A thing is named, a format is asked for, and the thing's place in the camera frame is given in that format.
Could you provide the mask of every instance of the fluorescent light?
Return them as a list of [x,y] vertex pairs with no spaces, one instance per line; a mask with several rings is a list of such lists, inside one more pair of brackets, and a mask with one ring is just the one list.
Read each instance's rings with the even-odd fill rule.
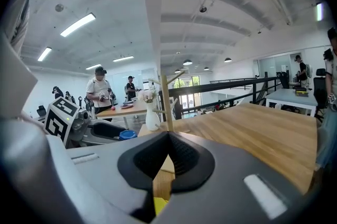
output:
[[317,21],[321,21],[323,19],[323,4],[317,4]]
[[96,17],[90,13],[87,16],[81,18],[79,21],[75,22],[73,25],[71,25],[69,28],[67,28],[65,31],[61,32],[61,35],[63,37],[68,36],[73,31],[77,30],[79,27],[82,27],[83,25],[89,23],[90,21],[95,20]]
[[133,58],[133,56],[114,59],[113,62],[120,62],[121,60],[126,60],[126,59],[130,59],[130,58]]
[[49,54],[49,52],[52,51],[52,49],[50,47],[46,47],[46,49],[43,51],[43,53],[41,54],[40,58],[38,58],[38,62],[41,62],[44,60],[44,58]]
[[96,68],[96,67],[99,67],[101,66],[100,64],[96,64],[94,66],[91,66],[91,67],[88,67],[88,68],[85,68],[86,70],[90,70],[90,69],[93,69],[93,68]]

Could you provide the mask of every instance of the black chair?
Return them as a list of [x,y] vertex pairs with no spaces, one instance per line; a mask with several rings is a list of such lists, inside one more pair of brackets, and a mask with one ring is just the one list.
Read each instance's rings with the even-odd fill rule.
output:
[[289,88],[289,78],[286,72],[277,72],[276,76],[280,79],[283,88]]
[[316,107],[316,113],[315,118],[317,118],[320,122],[323,121],[323,116],[318,115],[318,112],[322,109],[327,108],[327,92],[326,92],[326,86],[325,86],[325,69],[317,69],[316,75],[320,77],[314,78],[314,96],[316,98],[316,101],[318,103]]
[[40,116],[40,117],[43,117],[43,116],[45,116],[46,115],[46,109],[44,108],[44,106],[43,105],[40,105],[39,107],[38,107],[38,110],[36,110],[37,111],[37,114]]

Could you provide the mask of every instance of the blue container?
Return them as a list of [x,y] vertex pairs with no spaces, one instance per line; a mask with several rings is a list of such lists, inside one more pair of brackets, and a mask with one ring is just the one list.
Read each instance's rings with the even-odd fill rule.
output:
[[134,130],[124,130],[120,133],[120,140],[129,140],[137,137],[137,133]]

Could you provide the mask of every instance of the white t-shirt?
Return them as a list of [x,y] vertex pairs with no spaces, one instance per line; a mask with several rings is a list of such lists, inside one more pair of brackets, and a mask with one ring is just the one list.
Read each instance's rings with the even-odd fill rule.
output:
[[[94,97],[98,97],[102,92],[105,97],[109,98],[109,92],[107,91],[110,84],[106,80],[98,81],[97,79],[90,79],[86,85],[86,92],[93,93]],[[110,99],[104,99],[103,101],[93,100],[95,107],[105,107],[111,105]]]
[[333,60],[325,61],[325,71],[332,76],[332,92],[337,96],[337,56],[332,52]]

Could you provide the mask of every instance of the wooden stick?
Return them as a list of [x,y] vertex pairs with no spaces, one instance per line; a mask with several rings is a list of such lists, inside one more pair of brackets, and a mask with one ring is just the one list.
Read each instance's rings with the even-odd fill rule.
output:
[[166,114],[166,111],[153,109],[152,112]]
[[175,103],[177,102],[177,100],[178,100],[178,98],[176,98],[176,99],[174,100],[173,104],[171,105],[171,111],[173,110],[174,105],[175,105]]
[[173,80],[176,80],[179,76],[181,76],[182,74],[185,74],[185,71],[182,70],[180,73],[178,73],[176,76],[174,76],[173,78],[171,78],[169,81],[167,81],[167,84],[171,83]]
[[170,105],[170,95],[169,88],[167,86],[167,77],[162,74],[162,93],[163,93],[163,101],[164,101],[164,109],[166,112],[166,122],[167,122],[167,130],[173,131],[173,122],[172,122],[172,113],[171,113],[171,105]]
[[149,78],[148,80],[151,81],[151,82],[154,82],[154,83],[156,83],[156,84],[159,84],[159,85],[162,84],[162,83],[160,83],[159,81],[157,81],[157,80],[155,80],[155,79]]

